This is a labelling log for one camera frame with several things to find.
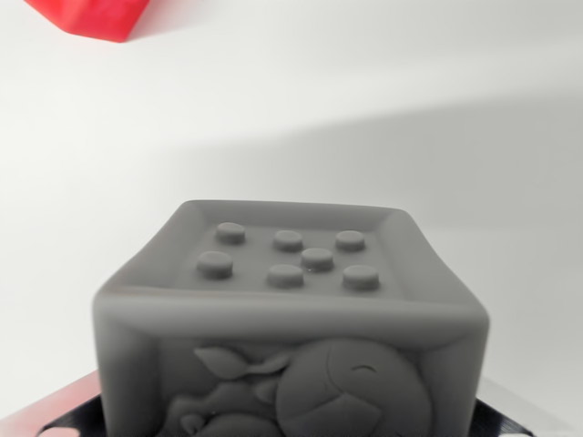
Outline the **black silver gripper right finger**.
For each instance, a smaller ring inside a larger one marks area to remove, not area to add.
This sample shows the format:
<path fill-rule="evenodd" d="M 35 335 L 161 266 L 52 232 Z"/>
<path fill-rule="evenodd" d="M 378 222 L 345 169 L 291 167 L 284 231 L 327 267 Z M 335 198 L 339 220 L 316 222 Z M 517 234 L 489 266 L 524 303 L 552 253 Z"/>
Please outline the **black silver gripper right finger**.
<path fill-rule="evenodd" d="M 581 436 L 582 431 L 502 385 L 482 377 L 472 436 Z"/>

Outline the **black silver gripper left finger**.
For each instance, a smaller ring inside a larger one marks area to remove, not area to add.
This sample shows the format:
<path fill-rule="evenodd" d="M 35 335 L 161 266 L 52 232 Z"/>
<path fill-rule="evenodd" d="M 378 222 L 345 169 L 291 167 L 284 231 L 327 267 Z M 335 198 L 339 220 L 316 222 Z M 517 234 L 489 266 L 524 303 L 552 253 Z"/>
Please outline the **black silver gripper left finger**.
<path fill-rule="evenodd" d="M 1 420 L 2 436 L 106 436 L 98 372 L 93 371 Z"/>

